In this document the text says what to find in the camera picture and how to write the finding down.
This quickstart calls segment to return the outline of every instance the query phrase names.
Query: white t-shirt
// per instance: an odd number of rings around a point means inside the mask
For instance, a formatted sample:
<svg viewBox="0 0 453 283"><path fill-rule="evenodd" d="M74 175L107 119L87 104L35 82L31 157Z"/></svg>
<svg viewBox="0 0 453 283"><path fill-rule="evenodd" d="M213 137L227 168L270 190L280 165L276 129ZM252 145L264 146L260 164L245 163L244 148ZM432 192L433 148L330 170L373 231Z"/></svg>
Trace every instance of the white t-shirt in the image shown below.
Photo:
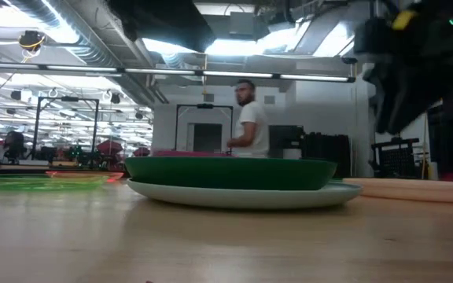
<svg viewBox="0 0 453 283"><path fill-rule="evenodd" d="M256 123L255 139L249 147L232 149L233 154L239 157L267 157L269 149L268 118L260 103L253 101L242 107L239 120L235 124L234 136L236 138L244 134L242 124L245 122Z"/></svg>

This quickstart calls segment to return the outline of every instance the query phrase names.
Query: wooden table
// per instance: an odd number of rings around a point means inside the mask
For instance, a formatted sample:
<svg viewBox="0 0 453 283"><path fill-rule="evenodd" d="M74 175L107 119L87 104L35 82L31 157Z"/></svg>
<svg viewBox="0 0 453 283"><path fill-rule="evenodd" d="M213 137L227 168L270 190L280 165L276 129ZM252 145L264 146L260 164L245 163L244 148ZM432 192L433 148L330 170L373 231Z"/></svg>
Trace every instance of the wooden table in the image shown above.
<svg viewBox="0 0 453 283"><path fill-rule="evenodd" d="M0 282L451 282L453 204L294 212L147 200L123 185L0 192Z"/></svg>

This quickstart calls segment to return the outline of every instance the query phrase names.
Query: stacked plates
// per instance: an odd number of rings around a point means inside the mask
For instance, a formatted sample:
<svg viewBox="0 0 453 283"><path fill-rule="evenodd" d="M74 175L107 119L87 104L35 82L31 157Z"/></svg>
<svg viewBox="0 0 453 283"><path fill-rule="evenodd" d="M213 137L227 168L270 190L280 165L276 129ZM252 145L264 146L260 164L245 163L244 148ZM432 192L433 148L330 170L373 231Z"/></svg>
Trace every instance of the stacked plates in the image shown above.
<svg viewBox="0 0 453 283"><path fill-rule="evenodd" d="M337 165L321 160L135 157L126 166L128 185L143 196L211 208L325 207L361 191L329 182Z"/></svg>

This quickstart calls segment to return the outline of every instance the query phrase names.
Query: yellow object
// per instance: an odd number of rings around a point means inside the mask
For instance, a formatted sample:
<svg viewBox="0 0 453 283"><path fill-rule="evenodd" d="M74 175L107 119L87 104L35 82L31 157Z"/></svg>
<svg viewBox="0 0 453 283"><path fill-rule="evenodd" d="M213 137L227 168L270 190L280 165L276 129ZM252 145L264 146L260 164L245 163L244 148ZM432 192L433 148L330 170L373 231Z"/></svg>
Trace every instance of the yellow object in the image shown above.
<svg viewBox="0 0 453 283"><path fill-rule="evenodd" d="M418 14L415 11L411 10L404 10L403 12L399 13L394 22L392 23L392 29L397 31L404 30L410 20L416 17Z"/></svg>

